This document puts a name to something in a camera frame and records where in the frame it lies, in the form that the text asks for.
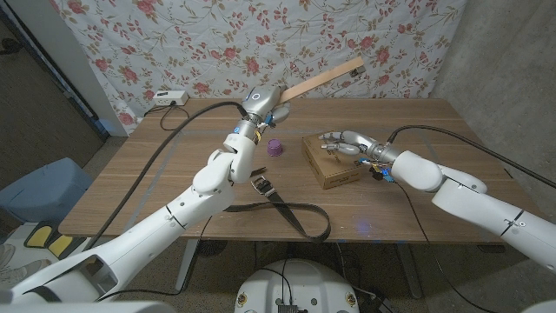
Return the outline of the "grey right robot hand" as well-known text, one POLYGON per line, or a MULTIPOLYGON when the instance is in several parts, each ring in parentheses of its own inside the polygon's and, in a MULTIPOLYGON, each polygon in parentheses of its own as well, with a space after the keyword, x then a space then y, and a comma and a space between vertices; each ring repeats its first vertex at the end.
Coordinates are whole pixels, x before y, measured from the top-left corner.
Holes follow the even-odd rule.
POLYGON ((351 130, 330 131, 318 138, 322 140, 321 148, 324 150, 335 150, 351 156, 362 155, 376 163, 394 163, 402 154, 392 145, 379 143, 372 137, 351 130))

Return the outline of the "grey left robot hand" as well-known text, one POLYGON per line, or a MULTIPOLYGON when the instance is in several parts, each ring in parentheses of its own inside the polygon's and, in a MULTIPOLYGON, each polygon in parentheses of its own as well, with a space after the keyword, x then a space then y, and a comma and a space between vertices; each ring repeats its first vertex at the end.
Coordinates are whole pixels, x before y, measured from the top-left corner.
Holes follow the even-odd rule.
POLYGON ((285 86, 254 87, 242 101, 247 115, 238 122, 235 134, 259 141, 266 128, 274 128, 284 122, 290 113, 291 104, 281 103, 280 97, 285 86))

